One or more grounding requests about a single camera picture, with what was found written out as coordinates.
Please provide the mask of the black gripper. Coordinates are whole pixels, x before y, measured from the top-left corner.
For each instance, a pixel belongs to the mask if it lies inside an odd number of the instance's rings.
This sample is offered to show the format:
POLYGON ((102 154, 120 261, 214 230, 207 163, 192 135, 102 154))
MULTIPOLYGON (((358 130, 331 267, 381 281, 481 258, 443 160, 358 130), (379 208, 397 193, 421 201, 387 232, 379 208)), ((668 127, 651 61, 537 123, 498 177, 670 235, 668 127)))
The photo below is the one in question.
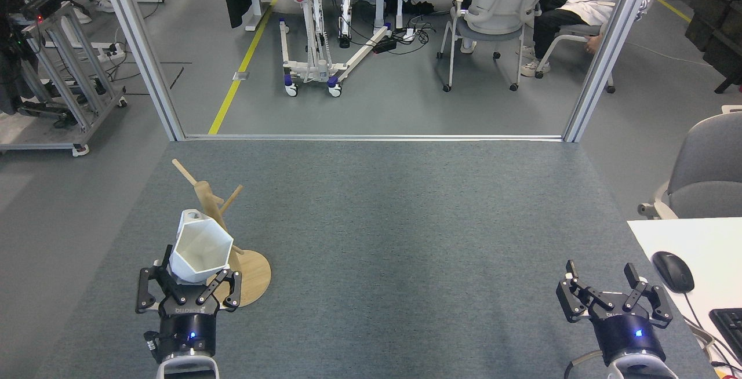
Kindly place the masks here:
POLYGON ((565 317, 569 323, 590 318, 605 365, 625 354, 642 352, 665 361, 666 355, 652 327, 665 329, 673 321, 664 288, 650 285, 647 279, 639 276, 633 263, 626 263, 623 271, 632 292, 626 300, 625 297, 609 297, 613 306, 606 308, 599 291, 581 281, 573 260, 567 260, 565 277, 556 288, 565 317), (650 313, 638 305, 642 297, 649 300, 650 313))
POLYGON ((197 303, 183 305, 183 292, 170 275, 167 262, 141 268, 137 283, 136 313, 143 314, 157 303, 149 291, 155 280, 165 297, 159 303, 160 329, 157 335, 157 362, 195 352, 197 355, 214 356, 216 353, 216 313, 218 310, 236 310, 241 302, 242 275, 239 271, 221 269, 197 296, 197 303), (230 291, 223 299, 214 296, 223 283, 230 291))

